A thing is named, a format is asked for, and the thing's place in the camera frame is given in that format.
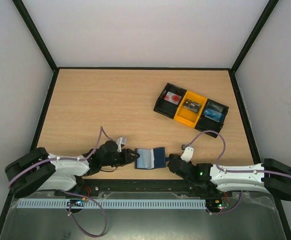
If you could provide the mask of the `blue leather card holder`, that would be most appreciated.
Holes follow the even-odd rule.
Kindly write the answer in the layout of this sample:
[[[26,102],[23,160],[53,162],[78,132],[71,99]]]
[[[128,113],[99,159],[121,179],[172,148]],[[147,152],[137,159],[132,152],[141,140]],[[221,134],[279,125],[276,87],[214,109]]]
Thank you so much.
[[[169,157],[166,156],[164,147],[136,148],[135,151],[140,157],[135,161],[134,168],[139,170],[153,170],[165,168]]]

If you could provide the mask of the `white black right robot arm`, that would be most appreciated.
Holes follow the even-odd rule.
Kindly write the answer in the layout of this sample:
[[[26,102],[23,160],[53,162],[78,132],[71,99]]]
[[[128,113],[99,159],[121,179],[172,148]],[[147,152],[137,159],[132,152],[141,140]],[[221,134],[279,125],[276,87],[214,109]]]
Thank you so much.
[[[194,165],[171,154],[167,167],[202,196],[240,191],[261,192],[291,202],[291,167],[272,158],[249,166]]]

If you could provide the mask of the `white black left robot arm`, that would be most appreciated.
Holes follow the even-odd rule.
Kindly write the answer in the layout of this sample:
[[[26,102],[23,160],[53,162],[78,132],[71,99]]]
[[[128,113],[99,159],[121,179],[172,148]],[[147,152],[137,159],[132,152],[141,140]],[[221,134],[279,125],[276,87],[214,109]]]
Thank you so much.
[[[99,173],[103,167],[118,168],[135,162],[139,154],[108,140],[98,148],[79,156],[60,156],[38,147],[4,169],[8,188],[15,198],[36,191],[62,190],[76,193],[84,186],[84,177]]]

